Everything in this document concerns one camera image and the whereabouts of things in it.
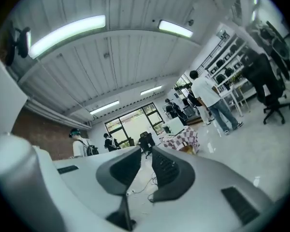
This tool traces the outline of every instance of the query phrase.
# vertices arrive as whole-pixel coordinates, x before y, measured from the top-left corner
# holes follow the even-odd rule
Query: chair base
[[[282,115],[281,111],[279,110],[280,108],[282,107],[289,107],[290,109],[290,103],[284,103],[284,104],[275,104],[275,105],[271,105],[271,106],[268,106],[266,108],[264,108],[263,112],[266,113],[267,110],[270,110],[270,112],[267,114],[267,116],[264,118],[263,120],[263,124],[265,125],[266,124],[266,120],[274,113],[274,112],[277,112],[279,114],[279,116],[281,117],[281,123],[282,124],[285,124],[285,118],[284,116]]]

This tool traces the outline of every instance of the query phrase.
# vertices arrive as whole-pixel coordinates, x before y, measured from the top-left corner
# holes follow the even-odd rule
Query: checkered tablecloth
[[[184,145],[191,145],[196,152],[199,151],[199,143],[197,140],[197,132],[189,126],[185,126],[184,130],[176,136],[164,136],[160,139],[164,147],[180,150]]]

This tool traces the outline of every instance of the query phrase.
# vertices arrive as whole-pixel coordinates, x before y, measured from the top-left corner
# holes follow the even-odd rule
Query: black backpack
[[[93,155],[98,155],[99,152],[98,152],[98,148],[95,147],[94,145],[86,145],[84,144],[84,142],[82,140],[77,140],[77,141],[80,141],[85,147],[86,147],[86,155],[89,157],[89,156],[93,156]]]

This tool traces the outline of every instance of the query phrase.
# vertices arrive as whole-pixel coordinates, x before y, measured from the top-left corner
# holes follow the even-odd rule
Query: brick wall
[[[12,134],[48,151],[52,160],[61,160],[73,156],[70,130],[69,126],[61,125],[23,108],[14,124]],[[81,131],[81,135],[88,138],[86,131]]]

